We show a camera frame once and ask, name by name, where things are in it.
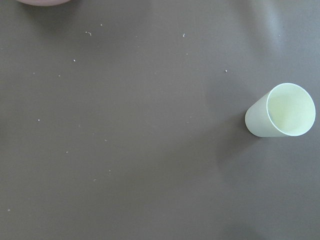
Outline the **pale yellow cup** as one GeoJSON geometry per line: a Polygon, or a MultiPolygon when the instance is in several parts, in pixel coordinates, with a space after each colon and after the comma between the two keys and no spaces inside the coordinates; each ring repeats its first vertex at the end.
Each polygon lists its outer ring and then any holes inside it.
{"type": "Polygon", "coordinates": [[[281,83],[245,113],[245,125],[255,136],[298,137],[314,125],[316,108],[310,94],[294,83],[281,83]]]}

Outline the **pink bowl with ice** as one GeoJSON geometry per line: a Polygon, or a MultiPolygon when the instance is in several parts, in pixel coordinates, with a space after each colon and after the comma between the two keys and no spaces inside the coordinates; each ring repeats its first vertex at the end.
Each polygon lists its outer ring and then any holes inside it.
{"type": "Polygon", "coordinates": [[[23,4],[37,6],[37,7],[51,7],[51,6],[57,6],[57,5],[70,2],[70,0],[17,0],[17,1],[23,4]]]}

